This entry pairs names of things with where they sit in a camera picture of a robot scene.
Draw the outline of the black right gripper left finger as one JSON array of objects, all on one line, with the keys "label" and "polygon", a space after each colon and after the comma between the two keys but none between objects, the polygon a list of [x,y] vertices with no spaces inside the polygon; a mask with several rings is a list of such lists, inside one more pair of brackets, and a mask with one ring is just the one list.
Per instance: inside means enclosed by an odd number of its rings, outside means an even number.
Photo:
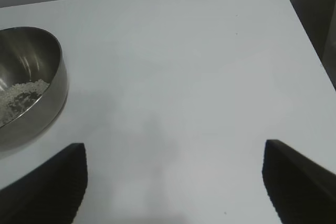
[{"label": "black right gripper left finger", "polygon": [[73,223],[88,186],[84,143],[72,143],[1,189],[1,223]]}]

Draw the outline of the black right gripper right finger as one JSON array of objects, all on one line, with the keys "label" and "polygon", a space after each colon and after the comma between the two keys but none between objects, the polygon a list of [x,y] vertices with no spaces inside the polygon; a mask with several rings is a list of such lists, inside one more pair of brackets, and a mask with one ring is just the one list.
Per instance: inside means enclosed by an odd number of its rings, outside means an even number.
[{"label": "black right gripper right finger", "polygon": [[282,223],[335,223],[335,174],[289,145],[265,142],[262,178]]}]

